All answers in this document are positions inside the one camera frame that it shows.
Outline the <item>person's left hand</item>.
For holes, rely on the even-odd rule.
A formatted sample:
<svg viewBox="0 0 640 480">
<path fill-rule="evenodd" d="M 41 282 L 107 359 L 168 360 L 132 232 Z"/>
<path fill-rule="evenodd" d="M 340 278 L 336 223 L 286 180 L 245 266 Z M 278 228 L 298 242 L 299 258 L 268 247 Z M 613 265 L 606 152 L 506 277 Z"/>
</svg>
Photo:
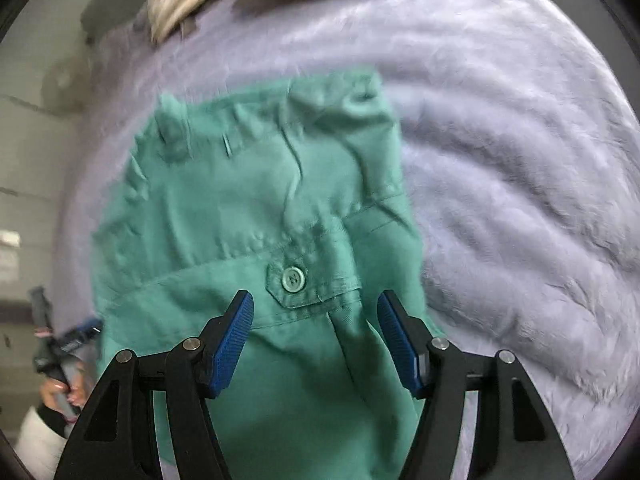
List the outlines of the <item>person's left hand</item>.
<svg viewBox="0 0 640 480">
<path fill-rule="evenodd" d="M 46 377 L 40 387 L 43 404 L 67 419 L 75 417 L 75 410 L 82 410 L 93 389 L 91 370 L 79 360 L 63 366 L 66 382 Z"/>
</svg>

